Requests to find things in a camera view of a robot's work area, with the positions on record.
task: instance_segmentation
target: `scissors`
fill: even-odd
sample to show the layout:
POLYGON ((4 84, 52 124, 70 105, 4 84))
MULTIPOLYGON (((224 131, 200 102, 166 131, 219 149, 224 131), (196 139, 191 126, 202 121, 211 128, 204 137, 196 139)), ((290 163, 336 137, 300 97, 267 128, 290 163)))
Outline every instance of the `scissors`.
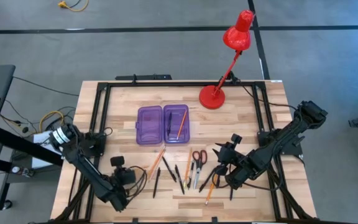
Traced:
POLYGON ((197 186, 198 183, 198 178, 200 177, 200 172, 201 172, 201 168, 203 167, 204 164, 206 164, 207 161, 207 153, 205 150, 201 150, 199 151, 194 151, 193 152, 193 159, 196 161, 196 177, 194 179, 194 189, 197 186))

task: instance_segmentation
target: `purple plastic container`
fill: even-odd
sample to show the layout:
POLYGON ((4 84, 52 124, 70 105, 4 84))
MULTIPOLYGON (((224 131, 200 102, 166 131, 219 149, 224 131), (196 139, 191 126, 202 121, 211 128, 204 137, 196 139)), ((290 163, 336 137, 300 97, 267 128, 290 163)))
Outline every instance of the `purple plastic container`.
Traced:
POLYGON ((136 142, 158 144, 162 142, 163 114, 161 106, 146 106, 137 112, 136 142))
POLYGON ((189 107, 187 105, 164 106, 164 140, 166 143, 187 143, 190 140, 189 107), (187 111, 185 122, 177 140, 183 115, 187 111))

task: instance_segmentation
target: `lamp base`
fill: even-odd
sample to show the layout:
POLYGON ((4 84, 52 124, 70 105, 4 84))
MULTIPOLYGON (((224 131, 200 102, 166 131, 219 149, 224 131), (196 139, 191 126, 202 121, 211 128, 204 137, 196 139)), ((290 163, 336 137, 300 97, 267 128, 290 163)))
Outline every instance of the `lamp base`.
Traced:
POLYGON ((218 109, 223 105, 225 99, 223 90, 220 89, 215 96, 213 95, 214 91, 215 86, 213 85, 206 86, 200 91, 200 103, 205 108, 218 109))

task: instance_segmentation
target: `wooden table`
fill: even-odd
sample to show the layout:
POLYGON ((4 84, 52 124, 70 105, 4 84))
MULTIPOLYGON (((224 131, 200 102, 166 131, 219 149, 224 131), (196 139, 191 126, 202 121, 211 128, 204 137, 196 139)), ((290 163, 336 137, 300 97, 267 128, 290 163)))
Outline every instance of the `wooden table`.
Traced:
MULTIPOLYGON (((97 83, 83 82, 81 87, 74 124, 83 132, 89 130, 97 83)), ((271 103, 288 103, 282 82, 266 81, 266 86, 271 103)), ((198 101, 200 90, 201 87, 165 86, 112 88, 106 127, 112 127, 113 133, 108 136, 99 170, 104 174, 111 175, 114 169, 109 160, 113 156, 124 156, 126 167, 138 165, 149 169, 153 164, 163 145, 140 146, 135 141, 137 110, 142 106, 188 105, 190 142, 177 146, 167 145, 164 156, 172 169, 175 164, 178 165, 183 179, 190 149, 193 151, 207 150, 208 162, 203 166, 198 187, 204 182, 213 167, 218 165, 212 148, 219 149, 219 147, 214 143, 230 141, 232 134, 236 133, 243 137, 241 144, 236 147, 237 151, 246 154, 251 149, 258 148, 255 106, 253 99, 244 89, 242 87, 224 87, 226 101, 217 110, 208 110, 200 105, 198 101)), ((262 102, 260 106, 264 121, 266 121, 262 102)), ((290 110, 287 107, 271 106, 270 108, 276 128, 282 128, 291 121, 290 110)), ((307 213, 315 216, 303 164, 293 156, 282 156, 282 159, 289 191, 307 213)), ((103 203, 95 197, 91 222, 131 222, 132 218, 139 218, 140 222, 210 222, 211 217, 217 217, 220 222, 274 220, 272 199, 270 192, 266 190, 243 186, 234 191, 233 200, 230 201, 229 188, 214 189, 211 200, 206 206, 204 203, 209 184, 201 193, 198 193, 198 189, 190 189, 185 190, 185 195, 183 195, 179 184, 172 180, 163 162, 160 163, 160 168, 162 171, 155 198, 152 198, 154 180, 149 182, 143 192, 121 213, 116 212, 110 203, 103 203)), ((74 170, 74 166, 67 162, 64 163, 51 218, 55 218, 67 206, 74 170)), ((255 181, 249 181, 249 183, 269 187, 266 174, 261 175, 255 181)), ((87 196, 86 193, 83 197, 80 218, 85 215, 87 196)), ((284 217, 285 210, 279 191, 278 198, 282 209, 281 214, 284 217)))

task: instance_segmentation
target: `gray floor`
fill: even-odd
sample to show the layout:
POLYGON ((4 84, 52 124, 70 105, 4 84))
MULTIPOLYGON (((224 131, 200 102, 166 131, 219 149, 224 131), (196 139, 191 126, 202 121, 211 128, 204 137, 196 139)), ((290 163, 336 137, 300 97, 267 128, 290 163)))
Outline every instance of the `gray floor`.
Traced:
MULTIPOLYGON (((241 9, 248 8, 243 0, 94 0, 84 12, 72 13, 59 9, 57 0, 15 2, 0 0, 0 29, 229 26, 241 9)), ((260 26, 358 25, 358 1, 255 0, 255 8, 260 26)), ((71 93, 79 92, 83 80, 112 80, 133 73, 217 78, 234 55, 223 44, 222 34, 0 34, 0 64, 16 65, 15 76, 71 93)), ((358 130, 347 124, 358 116, 358 30, 263 31, 261 35, 270 77, 284 81, 290 104, 313 100, 329 113, 326 124, 306 132, 303 142, 318 216, 358 223, 358 130)), ((262 78, 254 41, 234 73, 243 80, 262 78)), ((76 105, 75 97, 17 80, 8 100, 34 121, 50 110, 76 105)), ((9 105, 2 114, 19 118, 9 105)), ((3 123, 0 126, 8 129, 3 123)), ((2 156, 9 155, 10 150, 5 150, 2 156)), ((0 223, 44 222, 56 186, 57 180, 13 185, 8 196, 15 207, 0 212, 0 223)))

